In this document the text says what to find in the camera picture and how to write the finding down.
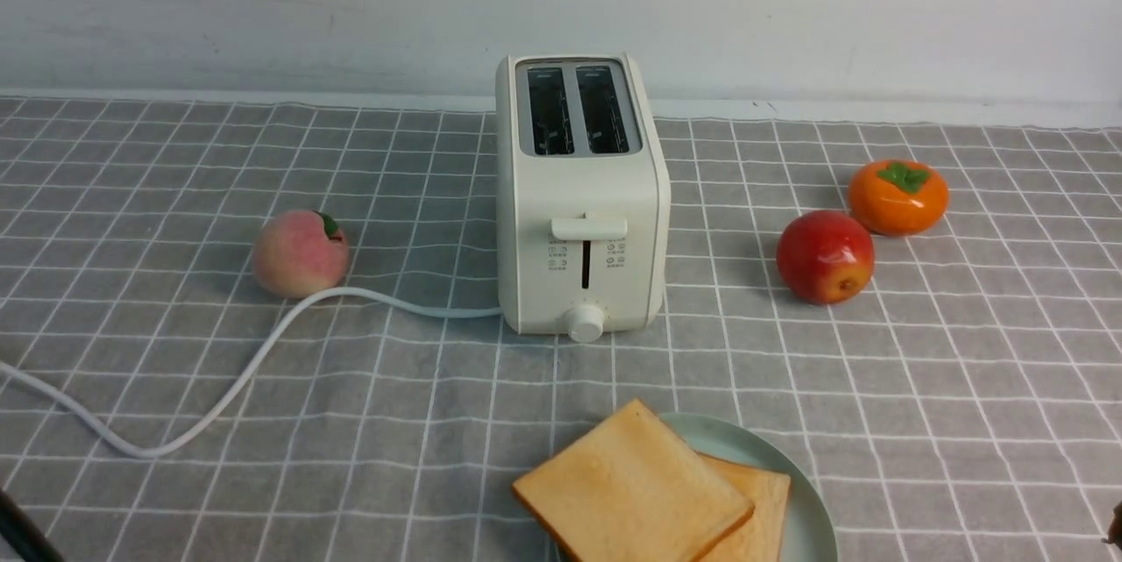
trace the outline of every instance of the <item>toaster knob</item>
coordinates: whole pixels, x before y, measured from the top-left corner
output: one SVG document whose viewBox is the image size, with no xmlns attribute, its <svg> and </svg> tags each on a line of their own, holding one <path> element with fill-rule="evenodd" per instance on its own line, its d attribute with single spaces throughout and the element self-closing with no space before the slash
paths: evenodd
<svg viewBox="0 0 1122 562">
<path fill-rule="evenodd" d="M 604 311 L 597 306 L 582 305 L 565 313 L 569 338 L 578 343 L 591 343 L 604 334 Z"/>
</svg>

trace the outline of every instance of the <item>red apple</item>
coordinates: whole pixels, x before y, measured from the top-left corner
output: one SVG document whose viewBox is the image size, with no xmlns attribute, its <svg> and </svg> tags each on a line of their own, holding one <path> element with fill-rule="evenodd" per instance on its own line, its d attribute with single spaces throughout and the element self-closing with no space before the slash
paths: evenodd
<svg viewBox="0 0 1122 562">
<path fill-rule="evenodd" d="M 873 277 L 874 249 L 868 230 L 842 211 L 799 215 L 780 236 L 775 265 L 783 283 L 809 303 L 844 302 Z"/>
<path fill-rule="evenodd" d="M 331 215 L 320 211 L 285 211 L 261 227 L 254 243 L 257 283 L 289 300 L 337 286 L 349 265 L 347 236 Z"/>
</svg>

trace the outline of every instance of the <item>toast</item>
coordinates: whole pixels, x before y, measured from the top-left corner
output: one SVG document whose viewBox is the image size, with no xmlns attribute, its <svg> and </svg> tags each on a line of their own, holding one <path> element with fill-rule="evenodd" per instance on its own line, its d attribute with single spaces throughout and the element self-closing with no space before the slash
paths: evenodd
<svg viewBox="0 0 1122 562">
<path fill-rule="evenodd" d="M 755 501 L 752 519 L 717 543 L 700 562 L 779 562 L 791 477 L 699 454 L 709 468 Z"/>
<path fill-rule="evenodd" d="M 697 562 L 755 506 L 638 399 L 513 490 L 573 562 Z"/>
</svg>

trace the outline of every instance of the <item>plate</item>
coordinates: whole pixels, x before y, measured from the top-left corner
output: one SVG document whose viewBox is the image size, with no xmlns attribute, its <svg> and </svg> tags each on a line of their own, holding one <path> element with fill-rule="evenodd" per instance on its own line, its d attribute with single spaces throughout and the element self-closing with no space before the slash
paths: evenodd
<svg viewBox="0 0 1122 562">
<path fill-rule="evenodd" d="M 829 512 L 802 470 L 755 433 L 708 415 L 659 415 L 690 448 L 718 459 L 791 476 L 791 500 L 780 562 L 837 562 L 838 544 Z"/>
</svg>

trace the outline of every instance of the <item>white power cord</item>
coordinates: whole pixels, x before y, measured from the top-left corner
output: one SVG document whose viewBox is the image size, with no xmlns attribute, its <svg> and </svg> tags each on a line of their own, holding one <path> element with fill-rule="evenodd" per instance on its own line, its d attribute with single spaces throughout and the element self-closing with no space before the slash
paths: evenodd
<svg viewBox="0 0 1122 562">
<path fill-rule="evenodd" d="M 276 330 L 273 330 L 269 338 L 265 339 L 265 343 L 261 343 L 260 349 L 257 350 L 257 354 L 250 359 L 249 365 L 246 366 L 243 371 L 241 371 L 241 375 L 238 377 L 233 386 L 230 387 L 226 395 L 222 395 L 221 400 L 219 400 L 219 403 L 217 403 L 217 405 L 214 405 L 214 407 L 212 407 L 212 409 L 210 409 L 203 418 L 196 422 L 191 429 L 185 430 L 180 437 L 176 437 L 162 446 L 153 449 L 141 449 L 140 446 L 126 442 L 120 435 L 111 431 L 104 425 L 104 423 L 94 417 L 88 407 L 80 405 L 80 403 L 75 402 L 74 398 L 70 397 L 67 394 L 59 391 L 56 387 L 47 385 L 39 378 L 24 374 L 24 371 L 20 371 L 16 369 L 16 367 L 2 361 L 0 361 L 0 374 L 8 375 L 8 377 L 15 379 L 15 381 L 27 387 L 31 387 L 31 389 L 35 389 L 43 395 L 47 395 L 48 398 L 52 398 L 64 407 L 68 407 L 68 409 L 79 415 L 83 422 L 88 423 L 90 429 L 95 431 L 101 439 L 111 443 L 111 445 L 120 452 L 137 459 L 157 459 L 183 448 L 185 443 L 202 433 L 203 430 L 211 424 L 211 422 L 214 422 L 214 420 L 218 418 L 218 415 L 222 414 L 222 411 L 226 409 L 233 398 L 238 397 L 238 394 L 240 394 L 246 387 L 246 384 L 249 383 L 249 378 L 252 378 L 254 371 L 257 371 L 257 367 L 259 367 L 265 360 L 265 357 L 268 356 L 269 350 L 273 349 L 277 339 L 280 339 L 280 334 L 284 334 L 284 331 L 288 328 L 289 323 L 293 322 L 293 319 L 296 319 L 302 311 L 305 311 L 306 307 L 311 306 L 313 303 L 321 302 L 321 300 L 329 297 L 344 297 L 344 295 L 388 303 L 390 306 L 402 307 L 404 311 L 410 311 L 411 313 L 419 315 L 431 315 L 431 317 L 435 319 L 479 319 L 488 317 L 488 315 L 503 314 L 500 307 L 481 307 L 481 310 L 462 310 L 461 307 L 425 307 L 414 305 L 413 303 L 405 303 L 403 300 L 397 300 L 390 297 L 389 295 L 383 295 L 381 293 L 375 293 L 375 291 L 366 291 L 365 287 L 329 287 L 329 289 L 309 295 L 309 297 L 302 300 L 301 303 L 296 303 L 296 305 L 288 311 L 288 314 L 284 315 L 284 319 L 282 319 L 280 323 L 278 323 Z"/>
</svg>

